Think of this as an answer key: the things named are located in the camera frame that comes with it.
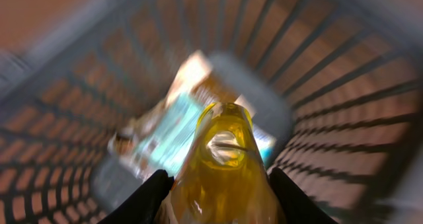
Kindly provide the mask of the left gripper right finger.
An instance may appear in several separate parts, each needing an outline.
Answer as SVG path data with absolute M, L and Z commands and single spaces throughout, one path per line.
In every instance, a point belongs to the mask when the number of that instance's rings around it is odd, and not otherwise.
M 282 169 L 273 168 L 269 181 L 288 224 L 337 224 Z

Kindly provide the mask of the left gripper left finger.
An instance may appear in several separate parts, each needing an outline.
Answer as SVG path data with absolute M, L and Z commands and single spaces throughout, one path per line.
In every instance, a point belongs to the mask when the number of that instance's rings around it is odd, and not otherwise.
M 126 201 L 98 224 L 154 224 L 154 219 L 174 184 L 165 170 L 155 171 Z

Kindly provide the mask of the teal tissue pack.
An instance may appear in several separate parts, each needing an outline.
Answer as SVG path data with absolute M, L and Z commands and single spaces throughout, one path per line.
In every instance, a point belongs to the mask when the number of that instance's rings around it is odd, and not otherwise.
M 204 108 L 190 95 L 180 95 L 155 129 L 137 141 L 131 158 L 135 176 L 146 179 L 158 169 L 176 176 L 190 151 L 196 124 Z

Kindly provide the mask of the yellow dish soap bottle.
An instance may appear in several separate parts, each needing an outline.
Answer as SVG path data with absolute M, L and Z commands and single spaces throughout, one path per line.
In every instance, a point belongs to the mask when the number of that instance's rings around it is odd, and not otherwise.
M 202 112 L 190 152 L 158 223 L 286 223 L 246 108 L 216 102 Z

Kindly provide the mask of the brown white snack bag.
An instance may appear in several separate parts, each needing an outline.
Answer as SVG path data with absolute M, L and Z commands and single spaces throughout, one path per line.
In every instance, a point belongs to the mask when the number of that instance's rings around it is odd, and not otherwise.
M 251 116 L 256 113 L 254 106 L 241 93 L 224 84 L 217 76 L 217 67 L 202 52 L 193 53 L 181 64 L 166 96 L 146 113 L 130 118 L 109 141 L 108 150 L 117 155 L 119 162 L 134 176 L 131 158 L 137 141 L 149 135 L 170 105 L 185 93 L 205 108 L 214 102 L 234 102 L 244 106 Z

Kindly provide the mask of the grey plastic shopping basket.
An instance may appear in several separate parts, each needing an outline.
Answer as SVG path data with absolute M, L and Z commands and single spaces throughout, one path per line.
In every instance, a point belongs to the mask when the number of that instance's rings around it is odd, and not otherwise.
M 422 50 L 352 0 L 88 0 L 62 35 L 1 52 L 1 222 L 86 223 L 106 144 L 194 50 L 256 89 L 270 161 L 341 223 L 382 223 L 422 139 Z

